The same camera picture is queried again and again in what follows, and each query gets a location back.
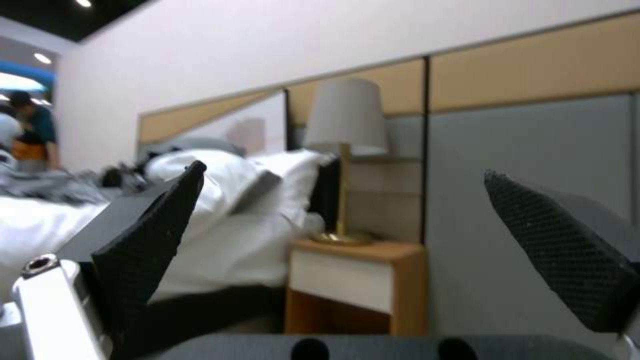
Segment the gray blanket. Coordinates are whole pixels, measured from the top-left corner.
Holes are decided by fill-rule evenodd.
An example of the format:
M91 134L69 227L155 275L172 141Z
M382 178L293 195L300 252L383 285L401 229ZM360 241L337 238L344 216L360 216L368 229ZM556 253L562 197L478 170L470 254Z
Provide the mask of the gray blanket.
M123 193L121 188L101 188L94 172L0 172L0 196L43 199L66 204L100 204Z

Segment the man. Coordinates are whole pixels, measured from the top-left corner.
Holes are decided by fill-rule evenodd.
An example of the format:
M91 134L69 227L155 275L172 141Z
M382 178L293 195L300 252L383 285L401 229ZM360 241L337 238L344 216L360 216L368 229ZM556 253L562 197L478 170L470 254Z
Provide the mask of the man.
M25 91L13 92L9 103L23 121L25 130L14 146L22 170L42 171L44 164L49 170L58 169L58 145L51 111L36 105Z

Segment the white lamp shade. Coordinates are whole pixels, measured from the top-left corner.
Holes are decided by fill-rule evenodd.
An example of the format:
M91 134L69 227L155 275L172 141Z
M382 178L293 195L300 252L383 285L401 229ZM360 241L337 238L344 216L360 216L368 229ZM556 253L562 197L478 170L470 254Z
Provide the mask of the white lamp shade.
M355 155L387 152L380 88L363 79L342 78L320 83L307 122L305 147L335 152L351 145Z

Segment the black ceiling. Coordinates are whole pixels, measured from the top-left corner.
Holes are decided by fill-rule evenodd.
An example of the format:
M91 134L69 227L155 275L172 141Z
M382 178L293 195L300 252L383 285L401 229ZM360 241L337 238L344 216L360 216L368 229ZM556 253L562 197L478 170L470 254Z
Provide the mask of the black ceiling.
M146 0L90 1L83 8L76 0L0 0L0 16L80 41Z

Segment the dark t-shirt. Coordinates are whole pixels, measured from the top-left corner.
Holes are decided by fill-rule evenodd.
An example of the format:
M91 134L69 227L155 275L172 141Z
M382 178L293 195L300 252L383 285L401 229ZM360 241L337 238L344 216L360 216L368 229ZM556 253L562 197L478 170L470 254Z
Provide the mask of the dark t-shirt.
M35 113L27 119L30 129L27 128L23 135L23 140L27 143L46 144L56 143L56 129L53 126L51 111L42 106L38 106Z

